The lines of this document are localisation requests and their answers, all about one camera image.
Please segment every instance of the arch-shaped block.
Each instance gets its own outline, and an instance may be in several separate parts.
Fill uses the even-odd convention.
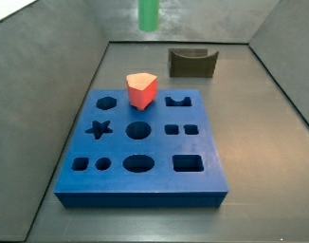
[[[207,49],[174,48],[169,50],[169,77],[211,78],[218,51],[207,55]]]

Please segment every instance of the square hole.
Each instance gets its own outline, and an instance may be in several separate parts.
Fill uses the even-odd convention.
[[[187,135],[197,135],[198,134],[198,128],[195,125],[183,125],[185,134]]]
[[[175,172],[201,172],[203,171],[199,155],[178,155],[171,157],[173,170]]]
[[[75,158],[71,163],[70,169],[73,171],[85,171],[89,166],[89,159],[87,158]]]
[[[179,134],[178,125],[174,125],[174,124],[165,125],[165,132],[169,135],[177,135],[177,134]]]

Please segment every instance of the small round hole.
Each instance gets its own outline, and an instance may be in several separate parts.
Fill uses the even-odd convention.
[[[110,160],[107,158],[101,158],[95,162],[95,168],[99,171],[105,171],[110,167]]]
[[[143,121],[134,121],[126,126],[125,132],[130,139],[142,140],[150,134],[150,126]]]
[[[154,160],[146,155],[133,155],[123,160],[122,166],[127,171],[141,173],[153,168]]]

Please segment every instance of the blue shape sorter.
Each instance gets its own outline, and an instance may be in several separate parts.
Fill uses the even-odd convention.
[[[65,207],[218,207],[227,185],[197,90],[91,90],[58,174]]]

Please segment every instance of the red pentagon block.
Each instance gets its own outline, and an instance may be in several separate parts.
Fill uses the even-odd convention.
[[[126,76],[129,103],[143,110],[157,95],[157,76],[135,73]]]

